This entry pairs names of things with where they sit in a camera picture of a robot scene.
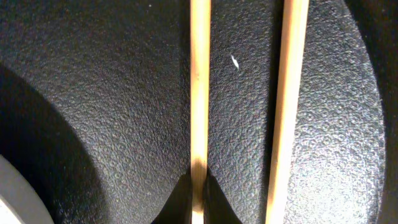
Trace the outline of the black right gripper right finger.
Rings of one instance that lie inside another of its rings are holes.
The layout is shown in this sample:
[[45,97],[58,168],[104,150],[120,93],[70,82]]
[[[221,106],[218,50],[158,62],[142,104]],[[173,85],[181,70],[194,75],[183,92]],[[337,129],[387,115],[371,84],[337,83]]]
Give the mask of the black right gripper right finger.
[[203,188],[203,201],[205,224],[242,224],[210,170]]

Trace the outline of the grey plate with food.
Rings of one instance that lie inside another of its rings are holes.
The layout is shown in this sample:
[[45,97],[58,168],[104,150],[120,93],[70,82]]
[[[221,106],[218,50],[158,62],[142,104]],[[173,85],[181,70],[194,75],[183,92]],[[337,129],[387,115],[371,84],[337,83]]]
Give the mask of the grey plate with food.
[[1,223],[54,224],[49,211],[19,171],[1,156]]

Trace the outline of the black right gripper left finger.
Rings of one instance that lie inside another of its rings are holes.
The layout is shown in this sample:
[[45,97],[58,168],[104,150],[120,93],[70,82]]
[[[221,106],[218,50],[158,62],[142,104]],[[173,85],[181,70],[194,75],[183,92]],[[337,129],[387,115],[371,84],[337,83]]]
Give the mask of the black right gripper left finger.
[[191,224],[192,180],[188,170],[175,185],[160,213],[152,224]]

